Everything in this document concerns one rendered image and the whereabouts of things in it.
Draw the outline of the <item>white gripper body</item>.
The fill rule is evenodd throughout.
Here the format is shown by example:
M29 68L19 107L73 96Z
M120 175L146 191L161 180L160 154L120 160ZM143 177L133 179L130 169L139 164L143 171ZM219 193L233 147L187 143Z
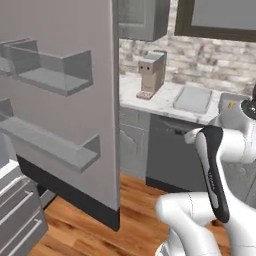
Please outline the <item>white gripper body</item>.
M184 135L185 142L187 144L193 144L195 142L197 134L200 132L200 128L193 129Z

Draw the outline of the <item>flat grey tupperware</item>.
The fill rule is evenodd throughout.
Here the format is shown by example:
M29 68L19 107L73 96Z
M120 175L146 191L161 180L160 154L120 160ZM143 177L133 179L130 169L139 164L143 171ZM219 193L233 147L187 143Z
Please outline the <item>flat grey tupperware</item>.
M205 114L211 97L211 90L184 86L173 102L173 107L177 110Z

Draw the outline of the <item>dark grey dishwasher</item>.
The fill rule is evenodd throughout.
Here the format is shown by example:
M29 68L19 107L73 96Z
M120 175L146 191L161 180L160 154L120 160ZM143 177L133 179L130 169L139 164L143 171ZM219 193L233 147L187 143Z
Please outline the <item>dark grey dishwasher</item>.
M146 184L169 193L206 192L195 147L184 135L201 124L151 115Z

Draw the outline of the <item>grey base cupboard door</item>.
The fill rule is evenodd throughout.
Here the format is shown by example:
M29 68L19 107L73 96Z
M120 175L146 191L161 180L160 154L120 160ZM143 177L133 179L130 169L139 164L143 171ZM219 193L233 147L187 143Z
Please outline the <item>grey base cupboard door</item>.
M137 179L146 178L151 115L130 108L120 108L120 169Z

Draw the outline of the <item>grey base cupboard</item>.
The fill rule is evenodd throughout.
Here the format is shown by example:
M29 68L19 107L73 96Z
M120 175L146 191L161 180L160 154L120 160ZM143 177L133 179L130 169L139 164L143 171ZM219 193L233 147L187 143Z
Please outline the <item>grey base cupboard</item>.
M227 167L232 193L256 209L256 161L251 164L228 164Z

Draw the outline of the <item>beige coffee machine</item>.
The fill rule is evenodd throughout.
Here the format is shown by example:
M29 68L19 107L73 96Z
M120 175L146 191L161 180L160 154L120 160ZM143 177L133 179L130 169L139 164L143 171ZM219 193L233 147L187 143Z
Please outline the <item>beige coffee machine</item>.
M166 60L166 51L154 50L138 62L141 90L137 93L137 98L150 100L164 84Z

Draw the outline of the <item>dark framed window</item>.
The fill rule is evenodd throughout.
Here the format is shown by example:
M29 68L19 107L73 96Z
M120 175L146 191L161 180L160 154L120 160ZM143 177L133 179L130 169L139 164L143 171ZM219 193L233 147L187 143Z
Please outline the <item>dark framed window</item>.
M174 35L256 43L256 0L178 0Z

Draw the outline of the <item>grey fridge door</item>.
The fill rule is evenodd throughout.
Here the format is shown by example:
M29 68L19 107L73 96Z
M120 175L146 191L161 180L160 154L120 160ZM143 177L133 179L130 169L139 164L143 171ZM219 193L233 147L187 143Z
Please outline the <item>grey fridge door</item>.
M25 175L119 229L117 0L0 0L0 131Z

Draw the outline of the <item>long grey door shelf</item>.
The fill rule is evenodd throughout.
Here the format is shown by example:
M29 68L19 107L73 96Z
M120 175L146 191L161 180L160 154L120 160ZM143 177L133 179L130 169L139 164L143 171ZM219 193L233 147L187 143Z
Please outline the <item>long grey door shelf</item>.
M82 173L100 158L100 136L81 145L16 117L9 98L0 100L0 131Z

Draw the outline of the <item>short grey door shelf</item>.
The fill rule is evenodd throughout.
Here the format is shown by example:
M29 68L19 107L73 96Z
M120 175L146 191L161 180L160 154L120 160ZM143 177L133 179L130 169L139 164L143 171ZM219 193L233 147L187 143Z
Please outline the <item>short grey door shelf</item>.
M0 41L0 75L67 97L93 85L92 56L41 53L29 38Z

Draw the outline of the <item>grey fridge drawer unit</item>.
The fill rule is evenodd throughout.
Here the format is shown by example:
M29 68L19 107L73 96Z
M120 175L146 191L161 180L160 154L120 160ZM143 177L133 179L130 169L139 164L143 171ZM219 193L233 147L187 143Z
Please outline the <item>grey fridge drawer unit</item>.
M28 256L47 229L35 183L9 160L0 168L0 256Z

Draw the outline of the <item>grey wall cupboard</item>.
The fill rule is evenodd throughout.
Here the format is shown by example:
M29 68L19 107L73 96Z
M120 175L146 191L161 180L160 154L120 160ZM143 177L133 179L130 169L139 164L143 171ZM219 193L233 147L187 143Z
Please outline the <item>grey wall cupboard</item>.
M119 38L154 42L167 34L171 0L118 0Z

